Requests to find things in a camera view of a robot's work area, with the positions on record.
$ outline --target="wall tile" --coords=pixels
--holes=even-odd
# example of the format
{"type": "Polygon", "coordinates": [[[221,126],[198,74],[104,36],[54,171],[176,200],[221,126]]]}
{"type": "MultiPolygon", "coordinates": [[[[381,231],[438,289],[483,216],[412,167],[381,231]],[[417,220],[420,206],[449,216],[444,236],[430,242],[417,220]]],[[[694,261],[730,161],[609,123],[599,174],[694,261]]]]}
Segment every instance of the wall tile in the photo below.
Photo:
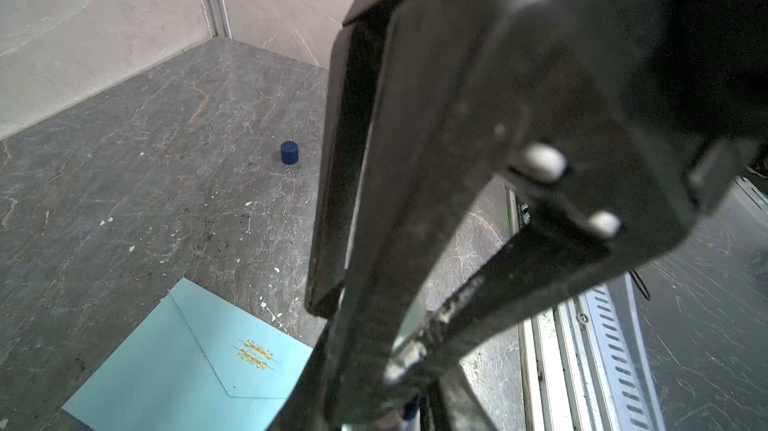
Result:
{"type": "Polygon", "coordinates": [[[0,138],[208,37],[200,0],[0,0],[0,138]]]}
{"type": "Polygon", "coordinates": [[[232,38],[328,68],[352,0],[224,0],[232,38]]]}

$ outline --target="gray marble surface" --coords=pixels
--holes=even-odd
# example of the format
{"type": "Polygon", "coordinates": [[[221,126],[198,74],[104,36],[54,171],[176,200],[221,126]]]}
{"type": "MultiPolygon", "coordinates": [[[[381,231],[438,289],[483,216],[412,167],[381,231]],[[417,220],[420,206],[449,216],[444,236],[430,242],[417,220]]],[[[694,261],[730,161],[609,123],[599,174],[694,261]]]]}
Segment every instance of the gray marble surface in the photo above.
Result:
{"type": "MultiPolygon", "coordinates": [[[[181,277],[314,344],[323,322],[302,299],[326,80],[217,38],[2,142],[6,429],[77,429],[60,406],[181,277]]],[[[508,239],[506,219],[493,181],[424,287],[430,308],[508,239]]],[[[463,366],[499,428],[522,429],[516,334],[463,366]]]]}
{"type": "Polygon", "coordinates": [[[738,186],[675,251],[640,269],[640,327],[667,429],[768,423],[768,214],[738,186]]]}

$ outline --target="blue bottle cap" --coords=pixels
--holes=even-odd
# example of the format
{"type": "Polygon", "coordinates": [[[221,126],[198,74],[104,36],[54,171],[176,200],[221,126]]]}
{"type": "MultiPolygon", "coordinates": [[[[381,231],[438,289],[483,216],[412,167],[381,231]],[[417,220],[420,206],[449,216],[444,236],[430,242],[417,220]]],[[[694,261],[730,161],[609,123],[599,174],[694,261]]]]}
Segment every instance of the blue bottle cap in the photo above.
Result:
{"type": "Polygon", "coordinates": [[[280,145],[280,159],[285,164],[296,164],[299,162],[299,145],[292,140],[287,140],[280,145]]]}

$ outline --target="envelope flap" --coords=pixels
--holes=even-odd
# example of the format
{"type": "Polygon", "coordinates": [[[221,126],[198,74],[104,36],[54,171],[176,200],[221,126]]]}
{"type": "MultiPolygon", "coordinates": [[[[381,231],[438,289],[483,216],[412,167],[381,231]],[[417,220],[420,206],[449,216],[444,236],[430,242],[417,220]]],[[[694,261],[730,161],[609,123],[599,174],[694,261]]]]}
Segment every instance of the envelope flap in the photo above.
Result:
{"type": "Polygon", "coordinates": [[[312,348],[186,279],[170,296],[229,396],[290,395],[312,348]]]}

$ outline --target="light blue envelope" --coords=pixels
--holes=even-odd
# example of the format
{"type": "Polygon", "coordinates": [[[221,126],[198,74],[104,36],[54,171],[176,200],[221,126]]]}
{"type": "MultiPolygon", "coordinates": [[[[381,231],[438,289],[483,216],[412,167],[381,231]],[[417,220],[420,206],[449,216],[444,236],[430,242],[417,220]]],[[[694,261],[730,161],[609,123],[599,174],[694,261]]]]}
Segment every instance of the light blue envelope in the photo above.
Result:
{"type": "Polygon", "coordinates": [[[182,279],[62,408],[93,431],[262,431],[311,352],[182,279]]]}

